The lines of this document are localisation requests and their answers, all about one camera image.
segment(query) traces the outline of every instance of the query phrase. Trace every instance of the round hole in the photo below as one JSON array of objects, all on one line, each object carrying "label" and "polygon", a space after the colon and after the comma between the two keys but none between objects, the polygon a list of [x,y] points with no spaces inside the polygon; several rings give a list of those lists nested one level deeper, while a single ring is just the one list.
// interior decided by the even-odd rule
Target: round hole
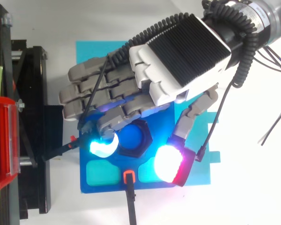
[{"label": "round hole", "polygon": [[118,139],[123,148],[135,149],[141,144],[143,134],[137,125],[130,124],[120,130]]}]

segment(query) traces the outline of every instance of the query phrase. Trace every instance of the white light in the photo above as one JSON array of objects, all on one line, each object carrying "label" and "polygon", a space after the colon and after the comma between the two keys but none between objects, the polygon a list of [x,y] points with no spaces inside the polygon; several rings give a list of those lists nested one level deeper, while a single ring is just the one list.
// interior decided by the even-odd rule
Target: white light
[{"label": "white light", "polygon": [[156,153],[154,169],[159,179],[171,183],[177,175],[183,157],[179,150],[170,145],[161,146]]},{"label": "white light", "polygon": [[118,136],[114,134],[110,144],[92,142],[89,145],[89,151],[100,158],[111,156],[118,147]]}]

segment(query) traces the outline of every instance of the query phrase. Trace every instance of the white background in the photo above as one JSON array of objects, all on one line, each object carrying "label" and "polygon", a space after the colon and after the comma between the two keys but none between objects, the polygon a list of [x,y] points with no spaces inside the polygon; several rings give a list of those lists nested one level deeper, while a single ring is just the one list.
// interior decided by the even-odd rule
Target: white background
[{"label": "white background", "polygon": [[[75,65],[76,40],[127,40],[174,13],[202,16],[200,0],[0,0],[13,15],[13,39],[42,46],[47,61],[48,101],[58,104]],[[272,45],[281,56],[281,39]],[[223,75],[219,94],[235,70]],[[210,111],[216,111],[218,103]],[[231,90],[210,149],[209,186],[137,190],[139,225],[281,225],[281,121],[264,147],[257,141],[281,113],[281,74],[254,63],[240,90]],[[64,143],[77,135],[64,123]],[[29,211],[21,225],[128,225],[124,192],[80,193],[78,150],[51,160],[52,209]]]}]

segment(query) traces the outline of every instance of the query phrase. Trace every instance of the red container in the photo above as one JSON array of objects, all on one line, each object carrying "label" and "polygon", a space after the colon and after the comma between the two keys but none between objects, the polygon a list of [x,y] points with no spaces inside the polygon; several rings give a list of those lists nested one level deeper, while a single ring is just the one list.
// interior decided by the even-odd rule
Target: red container
[{"label": "red container", "polygon": [[15,101],[0,97],[0,189],[20,171],[19,118]]}]

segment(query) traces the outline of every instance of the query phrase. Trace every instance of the black heat sink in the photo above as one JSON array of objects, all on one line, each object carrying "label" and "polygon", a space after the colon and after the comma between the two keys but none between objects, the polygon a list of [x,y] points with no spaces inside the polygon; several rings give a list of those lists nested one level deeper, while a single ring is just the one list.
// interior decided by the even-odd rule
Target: black heat sink
[{"label": "black heat sink", "polygon": [[148,45],[182,87],[230,55],[194,14]]}]

